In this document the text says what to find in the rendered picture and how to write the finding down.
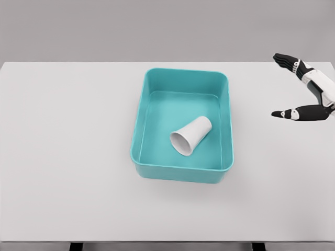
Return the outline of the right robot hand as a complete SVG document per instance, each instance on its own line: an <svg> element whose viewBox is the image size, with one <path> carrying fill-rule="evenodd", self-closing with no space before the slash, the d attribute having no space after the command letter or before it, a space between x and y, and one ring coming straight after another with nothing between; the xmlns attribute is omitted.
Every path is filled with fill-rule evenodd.
<svg viewBox="0 0 335 251"><path fill-rule="evenodd" d="M299 58L276 53L273 59L280 67L295 74L318 103L274 111L271 116L293 121L324 121L335 116L335 81Z"/></svg>

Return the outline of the white paper cup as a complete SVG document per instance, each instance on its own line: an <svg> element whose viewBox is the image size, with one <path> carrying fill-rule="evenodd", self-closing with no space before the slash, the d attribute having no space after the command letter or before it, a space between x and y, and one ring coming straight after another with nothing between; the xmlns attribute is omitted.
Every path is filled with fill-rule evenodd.
<svg viewBox="0 0 335 251"><path fill-rule="evenodd" d="M200 116L177 131L171 132L170 142L178 153L190 156L211 129L211 121L205 116Z"/></svg>

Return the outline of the teal plastic basket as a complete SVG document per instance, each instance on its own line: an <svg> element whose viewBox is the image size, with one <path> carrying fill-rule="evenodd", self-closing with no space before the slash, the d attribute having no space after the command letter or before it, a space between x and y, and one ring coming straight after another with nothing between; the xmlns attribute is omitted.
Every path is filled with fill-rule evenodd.
<svg viewBox="0 0 335 251"><path fill-rule="evenodd" d="M184 156L170 135L199 117L210 131ZM130 156L144 178L219 183L234 162L229 81L213 71L153 68L146 72Z"/></svg>

